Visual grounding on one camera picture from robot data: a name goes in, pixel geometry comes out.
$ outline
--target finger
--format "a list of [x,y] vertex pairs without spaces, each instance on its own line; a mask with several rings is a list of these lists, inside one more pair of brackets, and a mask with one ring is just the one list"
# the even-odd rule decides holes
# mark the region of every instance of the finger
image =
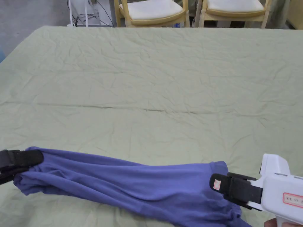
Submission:
[[282,227],[299,227],[303,225],[296,225],[296,224],[290,224],[290,223],[283,223]]
[[270,219],[270,220],[264,222],[264,227],[278,227],[277,219],[273,218],[273,219]]

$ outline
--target cable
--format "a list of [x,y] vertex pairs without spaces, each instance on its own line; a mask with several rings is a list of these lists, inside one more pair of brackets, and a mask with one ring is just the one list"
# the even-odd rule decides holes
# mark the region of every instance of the cable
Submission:
[[[104,7],[100,4],[100,2],[99,2],[98,0],[96,0],[96,2],[104,9]],[[110,16],[108,15],[108,13],[106,12],[105,9],[104,9],[104,11],[105,11],[106,15],[108,16],[109,20],[111,21],[112,26],[113,26],[113,28],[114,28],[114,23],[112,22],[112,19],[110,18]]]
[[[67,4],[67,8],[69,9],[68,0],[66,0],[66,4]],[[105,9],[104,9],[104,11],[105,11],[106,15],[108,16],[108,18],[110,19],[112,25],[108,25],[107,23],[103,22],[103,21],[100,20],[100,19],[99,19],[99,21],[101,21],[103,24],[105,24],[105,25],[108,26],[108,27],[114,28],[114,24],[113,24],[113,22],[112,22],[112,19],[110,18],[110,16],[108,15],[108,13],[106,12]],[[78,17],[74,17],[74,16],[72,15],[73,20],[75,20],[75,26],[76,26],[76,27],[78,27],[78,20],[80,19],[79,16],[78,16]],[[89,20],[89,19],[91,19],[91,18],[93,18],[93,17],[96,18],[96,19],[98,19],[96,16],[94,16],[94,14],[88,14],[87,16],[91,16],[90,18],[87,18],[87,20]]]

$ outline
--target gray floor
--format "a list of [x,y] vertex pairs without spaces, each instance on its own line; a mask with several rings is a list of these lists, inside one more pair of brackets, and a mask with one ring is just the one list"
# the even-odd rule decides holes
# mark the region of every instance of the gray floor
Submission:
[[5,55],[41,26],[68,23],[66,0],[0,0],[0,46]]

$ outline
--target sticker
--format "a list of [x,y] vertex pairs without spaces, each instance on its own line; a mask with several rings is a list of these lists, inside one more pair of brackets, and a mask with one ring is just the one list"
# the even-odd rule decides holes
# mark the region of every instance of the sticker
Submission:
[[220,190],[220,185],[221,185],[221,181],[220,180],[215,180],[214,189],[219,191]]
[[283,203],[303,208],[303,196],[283,193]]

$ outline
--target blue shirt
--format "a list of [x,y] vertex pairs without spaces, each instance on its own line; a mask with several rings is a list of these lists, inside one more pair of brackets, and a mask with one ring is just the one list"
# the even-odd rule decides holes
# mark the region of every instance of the blue shirt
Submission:
[[104,156],[39,149],[44,162],[18,174],[25,194],[74,196],[127,209],[184,227],[250,226],[241,209],[210,189],[213,173],[227,174],[225,162],[147,166]]

